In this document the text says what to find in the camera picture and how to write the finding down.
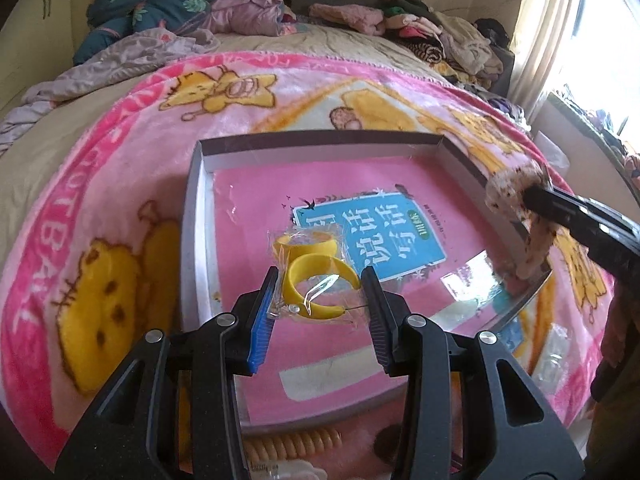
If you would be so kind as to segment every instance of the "silver bolt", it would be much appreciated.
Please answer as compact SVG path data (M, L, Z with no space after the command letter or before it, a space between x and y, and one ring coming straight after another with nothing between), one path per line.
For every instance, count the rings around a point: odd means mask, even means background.
M236 316L225 312L216 318L216 323L220 326L231 326L236 322Z
M418 316L417 314L411 314L406 322L411 326L415 326L416 328L420 328L421 326L425 326L427 324L427 320L422 316Z
M480 338L480 341L487 345L492 345L498 341L498 338L495 336L495 334L493 332L488 332L487 330L481 332L478 337Z
M153 330L149 330L149 332L145 334L145 341L147 343L157 343L161 339L162 339L162 330L158 330L157 328Z

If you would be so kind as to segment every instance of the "beige curtain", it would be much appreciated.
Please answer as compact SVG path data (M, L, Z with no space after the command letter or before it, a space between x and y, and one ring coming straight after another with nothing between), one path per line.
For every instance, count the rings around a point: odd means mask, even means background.
M561 68L563 47L571 38L580 0L522 0L511 50L516 59L509 99L522 106L529 121Z

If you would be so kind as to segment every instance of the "bed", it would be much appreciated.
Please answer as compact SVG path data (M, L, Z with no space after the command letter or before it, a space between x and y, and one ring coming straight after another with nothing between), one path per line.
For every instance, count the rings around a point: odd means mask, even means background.
M294 10L300 10L314 2L374 5L376 0L292 0L292 5ZM393 103L394 108L386 109L400 109L402 113L398 112L395 123L372 113L368 118L359 117L364 129L369 125L372 129L415 129L447 136L474 160L484 177L502 168L505 160L509 161L507 164L528 158L543 161L517 127L481 100L450 86L408 50L382 38L318 25L309 25L306 33L279 38L234 34L217 37L220 46L214 52L187 58L53 109L0 158L0 203L5 205L0 210L0 264L4 268L0 282L0 400L28 444L50 467L82 407L91 398L88 392L79 394L80 377L67 374L56 331L58 310L76 300L82 266L98 261L103 253L135 253L135 258L123 256L114 262L129 262L133 267L123 268L139 272L136 266L145 265L145 250L152 239L151 231L140 227L144 222L173 230L175 239L194 140L231 133L300 129L300 124L302 129L340 129L339 121L334 120L337 116L330 114L332 120L327 122L326 111L331 108L323 112L322 120L311 112L302 118L300 107L289 115L283 115L283 110L298 106L296 93L308 97L305 110L331 106L343 112L350 106L351 110L356 108L356 97L370 98L377 92L369 106L372 102L382 106ZM220 80L225 73L237 78L254 72L257 75L250 77L258 85L260 100L251 103L253 106L210 104L214 106L214 117L211 108L198 108L198 100L183 99L181 86L193 89L210 84L210 80ZM349 102L344 97L347 91L340 95L334 92L344 85L352 85L348 92L351 97L356 96ZM328 88L338 97L332 97L334 94L329 91L322 93ZM269 108L277 108L277 113L271 113ZM224 121L220 119L222 112L228 115ZM167 137L153 137L151 126L145 126L145 121L136 122L138 113L158 131L165 127L164 118L172 117L170 124L178 133L177 140L169 133ZM457 126L452 126L451 121L455 120ZM382 128L380 124L391 127ZM129 137L130 131L138 129L140 136L148 136L141 144L135 143L134 136ZM180 132L187 140L179 138ZM100 158L107 153L100 150L101 143L107 140L133 142L130 152L114 148L119 155L110 163L110 171L120 180L105 181L100 192L87 195L76 206L75 198L65 195L64 190L87 189L88 173L74 170L100 170L111 156ZM155 151L166 160L154 159ZM175 157L167 154L178 152ZM133 153L140 154L140 164L146 168L144 174L136 173ZM137 177L141 184L132 180ZM158 179L162 179L162 186L156 182ZM559 177L555 179L556 185L566 186ZM135 199L142 206L130 213L137 222L131 227L125 219L119 219L118 208L128 200L125 195L139 194L144 186L154 186L154 199ZM159 189L171 194L171 198L158 208L152 202L161 202ZM53 211L56 205L63 205L64 212ZM123 218L129 214L122 211ZM121 240L120 232L130 233L131 240ZM53 246L64 248L66 254L47 252ZM539 362L549 361L558 345L562 349L561 362L555 362L556 367L550 371L545 369L542 380L553 383L546 393L562 421L569 424L589 396L588 384L599 360L598 345L611 283L588 261L584 249L568 237L562 237L558 247L553 248L550 265L551 278L514 318L515 325L503 328L506 337L513 339L514 353L530 373ZM103 285L113 288L111 281ZM177 286L172 294L177 294ZM223 299L225 307L230 307L233 299ZM512 329L519 335L509 336ZM550 334L556 338L556 346L547 348ZM32 358L23 359L25 353ZM398 422L401 413L402 399L394 397L339 420L336 428L342 433L342 449L310 460L326 469L331 478L372 478L388 472L388 465L375 457L372 446L380 429ZM305 426L300 422L298 427Z

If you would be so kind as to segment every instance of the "yellow ring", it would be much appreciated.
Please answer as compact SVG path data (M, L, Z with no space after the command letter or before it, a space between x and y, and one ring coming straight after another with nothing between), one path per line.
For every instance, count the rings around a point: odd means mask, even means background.
M273 253L277 260L284 255L286 262L290 264L303 254L325 254L335 256L338 252L338 242L330 234L320 231L311 233L314 239L320 240L315 244L289 244L291 236L282 235L273 243Z
M311 319L333 319L341 316L345 312L343 306L325 306L313 302L307 303L311 310L309 314L305 306L305 298L296 290L297 284L313 276L336 273L351 283L354 289L360 288L360 279L356 271L344 261L327 254L302 254L287 266L287 272L282 280L282 297L287 304L300 305L300 316Z

